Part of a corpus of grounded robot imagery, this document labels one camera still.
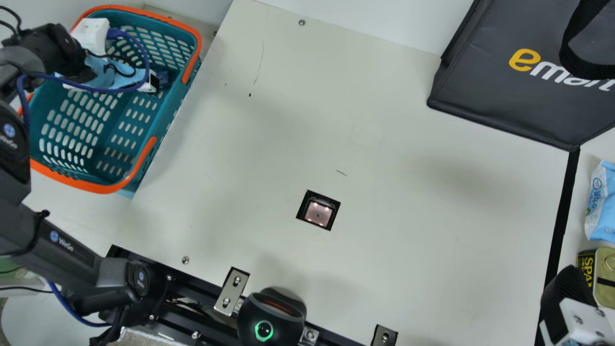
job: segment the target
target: blue cable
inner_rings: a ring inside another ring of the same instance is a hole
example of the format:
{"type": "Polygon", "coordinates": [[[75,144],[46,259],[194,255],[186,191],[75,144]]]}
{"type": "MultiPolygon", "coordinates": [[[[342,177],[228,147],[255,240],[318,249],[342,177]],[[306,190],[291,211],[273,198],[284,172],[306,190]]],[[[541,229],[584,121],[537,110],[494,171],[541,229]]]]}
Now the blue cable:
{"type": "Polygon", "coordinates": [[[62,297],[62,294],[60,294],[60,291],[58,290],[58,288],[56,287],[56,285],[53,282],[47,280],[47,284],[49,285],[49,288],[51,288],[51,291],[54,293],[56,298],[60,301],[62,306],[66,309],[66,311],[68,311],[68,313],[70,313],[73,317],[75,317],[75,319],[77,319],[79,322],[85,324],[86,326],[90,326],[90,327],[108,327],[108,326],[110,326],[110,324],[108,324],[108,323],[94,323],[94,322],[90,322],[90,321],[87,321],[87,320],[83,319],[83,317],[77,315],[77,313],[74,312],[73,309],[71,309],[70,306],[68,306],[68,303],[64,300],[64,297],[62,297]]]}
{"type": "MultiPolygon", "coordinates": [[[[123,88],[123,89],[101,89],[97,87],[85,86],[83,84],[75,83],[72,81],[67,81],[64,78],[51,76],[49,74],[44,74],[44,73],[32,73],[31,76],[42,78],[42,79],[50,79],[52,81],[58,81],[66,85],[76,87],[76,88],[79,88],[85,91],[91,91],[91,92],[101,92],[101,93],[104,93],[104,92],[132,92],[132,91],[138,90],[149,79],[149,59],[148,59],[148,54],[145,51],[145,48],[143,47],[141,42],[139,42],[134,36],[120,29],[114,29],[114,28],[109,29],[109,31],[107,31],[107,38],[108,39],[128,38],[137,46],[137,48],[139,48],[139,50],[141,51],[141,54],[143,55],[143,61],[145,64],[145,75],[143,76],[143,79],[139,83],[133,85],[132,87],[123,88]]],[[[19,101],[21,101],[22,103],[23,123],[26,127],[27,133],[30,133],[30,107],[28,105],[28,98],[26,97],[26,91],[23,88],[23,82],[25,81],[27,77],[28,77],[27,74],[22,74],[21,76],[17,78],[16,84],[17,84],[17,94],[19,95],[19,101]]]]}

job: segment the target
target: teal basket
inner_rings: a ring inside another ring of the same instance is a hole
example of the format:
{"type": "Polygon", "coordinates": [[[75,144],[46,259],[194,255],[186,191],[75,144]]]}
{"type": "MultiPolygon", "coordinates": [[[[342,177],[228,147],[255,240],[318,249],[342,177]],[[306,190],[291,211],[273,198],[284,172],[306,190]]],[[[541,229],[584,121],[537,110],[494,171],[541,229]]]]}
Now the teal basket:
{"type": "MultiPolygon", "coordinates": [[[[155,94],[98,94],[46,81],[30,101],[31,165],[81,190],[135,192],[200,67],[201,38],[185,24],[130,7],[95,7],[83,17],[107,18],[136,37],[151,68],[168,71],[171,86],[155,94]]],[[[107,51],[143,67],[130,40],[112,41],[107,51]]]]}

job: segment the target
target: canned food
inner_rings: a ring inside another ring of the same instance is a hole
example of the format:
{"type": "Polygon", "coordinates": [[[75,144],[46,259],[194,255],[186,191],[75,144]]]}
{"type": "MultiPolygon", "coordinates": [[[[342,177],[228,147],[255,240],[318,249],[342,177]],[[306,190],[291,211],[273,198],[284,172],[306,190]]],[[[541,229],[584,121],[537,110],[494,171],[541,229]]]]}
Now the canned food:
{"type": "Polygon", "coordinates": [[[596,302],[615,308],[615,249],[599,247],[581,251],[577,256],[577,267],[582,270],[596,302]]]}

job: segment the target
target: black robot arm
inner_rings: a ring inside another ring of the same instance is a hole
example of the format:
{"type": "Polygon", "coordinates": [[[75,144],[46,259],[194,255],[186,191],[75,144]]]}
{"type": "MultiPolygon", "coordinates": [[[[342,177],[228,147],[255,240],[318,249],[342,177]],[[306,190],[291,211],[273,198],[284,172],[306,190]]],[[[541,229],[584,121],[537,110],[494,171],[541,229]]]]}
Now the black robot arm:
{"type": "MultiPolygon", "coordinates": [[[[61,284],[63,300],[77,315],[107,312],[109,322],[143,324],[162,301],[164,280],[138,261],[105,258],[50,223],[49,212],[22,202],[30,193],[30,138],[9,105],[23,73],[55,72],[84,82],[93,72],[85,51],[61,25],[20,30],[0,48],[0,257],[11,257],[48,280],[61,284]],[[126,313],[134,305],[140,313],[126,313]]],[[[30,79],[33,91],[42,81],[30,79]]]]}

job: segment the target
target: basket handle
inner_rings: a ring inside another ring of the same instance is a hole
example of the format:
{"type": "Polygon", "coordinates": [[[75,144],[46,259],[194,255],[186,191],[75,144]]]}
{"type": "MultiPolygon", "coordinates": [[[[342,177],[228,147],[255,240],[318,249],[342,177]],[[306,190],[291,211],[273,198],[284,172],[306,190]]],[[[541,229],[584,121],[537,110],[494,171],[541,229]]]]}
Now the basket handle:
{"type": "Polygon", "coordinates": [[[99,193],[101,195],[107,195],[109,193],[118,192],[119,190],[123,189],[126,185],[128,185],[128,183],[130,183],[130,181],[135,177],[135,175],[141,168],[141,165],[145,161],[145,158],[149,154],[149,151],[152,149],[154,144],[156,144],[156,138],[152,136],[149,138],[147,144],[145,145],[145,148],[141,152],[141,155],[139,155],[139,159],[137,160],[137,163],[134,165],[130,173],[128,173],[128,175],[125,176],[124,179],[122,179],[120,182],[115,183],[113,185],[99,185],[96,183],[86,182],[85,180],[77,180],[74,178],[69,178],[65,175],[61,175],[58,172],[52,171],[49,167],[39,163],[33,158],[30,158],[30,166],[35,171],[43,174],[44,176],[54,179],[65,185],[69,185],[69,186],[78,188],[80,190],[88,191],[88,192],[99,193]]]}
{"type": "Polygon", "coordinates": [[[136,8],[128,7],[128,6],[122,6],[122,5],[102,5],[102,6],[93,7],[91,9],[89,9],[88,11],[86,11],[85,13],[83,13],[81,15],[81,17],[79,17],[79,19],[77,19],[77,21],[73,25],[73,29],[75,29],[77,24],[79,24],[79,22],[83,18],[87,18],[87,16],[89,16],[90,14],[92,14],[92,13],[94,13],[96,11],[100,11],[100,10],[120,10],[120,11],[124,11],[124,12],[130,12],[130,13],[134,13],[134,14],[138,14],[138,15],[143,15],[145,17],[150,17],[150,18],[157,19],[157,20],[160,20],[162,22],[171,24],[173,26],[177,26],[178,28],[191,33],[196,38],[196,48],[195,48],[194,52],[192,53],[192,58],[190,58],[190,61],[185,66],[184,75],[181,77],[181,82],[182,83],[184,83],[184,84],[188,83],[188,81],[190,80],[190,74],[192,72],[192,68],[194,67],[194,64],[196,63],[196,60],[199,58],[200,48],[202,46],[202,38],[201,38],[199,32],[196,31],[195,28],[193,28],[193,27],[191,27],[191,26],[189,26],[187,24],[178,22],[175,19],[168,18],[168,17],[165,17],[163,15],[159,15],[159,14],[156,14],[156,13],[150,12],[150,11],[145,11],[145,10],[136,9],[136,8]]]}

